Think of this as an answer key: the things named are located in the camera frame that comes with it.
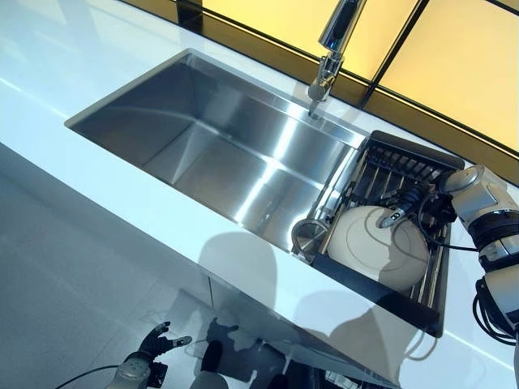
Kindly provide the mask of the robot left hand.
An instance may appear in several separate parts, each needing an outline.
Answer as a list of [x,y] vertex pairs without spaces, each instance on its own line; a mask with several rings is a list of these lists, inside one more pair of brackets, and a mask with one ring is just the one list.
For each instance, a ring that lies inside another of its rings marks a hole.
[[165,321],[156,325],[143,339],[138,351],[146,353],[152,359],[167,353],[174,348],[187,346],[192,342],[191,336],[169,339],[165,334],[169,331],[171,322]]

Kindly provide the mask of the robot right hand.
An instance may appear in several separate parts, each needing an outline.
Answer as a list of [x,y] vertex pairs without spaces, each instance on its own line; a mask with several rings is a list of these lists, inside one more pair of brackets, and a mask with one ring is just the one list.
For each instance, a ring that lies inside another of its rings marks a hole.
[[419,226],[422,222],[422,212],[425,209],[426,201],[434,201],[439,196],[440,192],[433,185],[428,184],[415,184],[399,190],[392,202],[384,207],[375,226],[378,229],[386,229],[405,218]]

